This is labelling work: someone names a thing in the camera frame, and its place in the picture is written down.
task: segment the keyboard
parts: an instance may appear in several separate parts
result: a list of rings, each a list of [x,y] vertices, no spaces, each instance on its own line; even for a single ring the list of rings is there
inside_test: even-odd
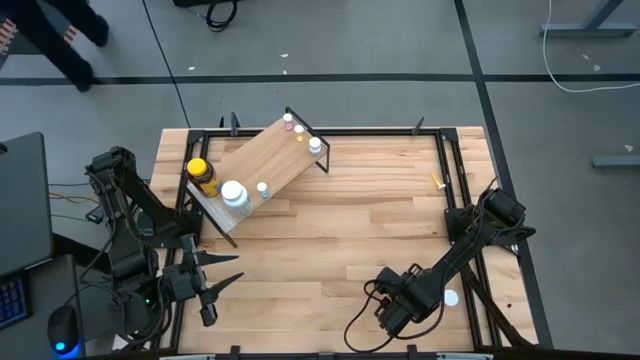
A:
[[[25,285],[21,278],[0,281],[0,328],[15,324],[29,316]]]

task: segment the black pants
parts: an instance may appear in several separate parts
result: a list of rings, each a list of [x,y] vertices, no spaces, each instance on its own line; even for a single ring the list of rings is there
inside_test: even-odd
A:
[[[86,0],[46,0],[91,41],[99,42],[107,29]],[[0,11],[16,24],[18,30],[46,56],[71,82],[90,82],[91,66],[49,23],[35,0],[0,0]]]

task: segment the computer mouse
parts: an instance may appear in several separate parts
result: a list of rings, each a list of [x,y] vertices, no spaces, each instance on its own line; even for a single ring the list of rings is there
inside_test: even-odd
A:
[[[49,344],[57,354],[67,354],[78,344],[77,321],[76,310],[71,305],[59,307],[49,316]]]

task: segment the gray floor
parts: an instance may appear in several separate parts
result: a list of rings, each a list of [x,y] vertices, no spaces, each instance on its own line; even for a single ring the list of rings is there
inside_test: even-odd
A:
[[[471,73],[450,0],[244,0],[237,21],[221,34],[168,0],[147,2],[178,76]],[[567,22],[585,17],[598,0],[554,3],[553,19]],[[92,4],[112,25],[111,43],[98,50],[80,35],[74,46],[98,76],[167,76],[140,1]],[[537,32],[546,0],[466,0],[465,6],[486,74],[544,73]],[[640,3],[625,2],[612,18],[640,23]],[[549,60],[559,73],[640,73],[638,41],[550,40]],[[0,78],[10,77],[60,74],[41,57],[10,56]],[[488,88],[514,186],[539,231],[530,243],[554,344],[640,353],[634,306],[640,285],[632,278],[639,269],[640,172],[596,171],[589,164],[596,154],[628,153],[625,145],[634,147],[632,154],[640,151],[640,89]],[[261,126],[284,106],[317,126],[412,125],[421,116],[424,125],[484,125],[473,83],[181,84],[180,91],[196,127],[217,126],[231,111],[243,126]],[[99,86],[88,94],[70,86],[5,86],[0,115],[0,140],[45,134],[50,181],[62,183],[86,181],[83,166],[113,145],[134,151],[141,176],[148,177],[161,129],[184,126],[172,85]],[[55,190],[89,193],[87,187]],[[53,202],[57,214],[82,216],[90,207]],[[55,219],[54,228],[93,246],[106,238],[103,227],[74,220]]]

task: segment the yellow cap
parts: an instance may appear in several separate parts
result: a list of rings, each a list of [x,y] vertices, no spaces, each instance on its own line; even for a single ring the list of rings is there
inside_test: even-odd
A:
[[[187,164],[187,171],[192,176],[200,176],[207,172],[207,163],[201,158],[191,159]]]

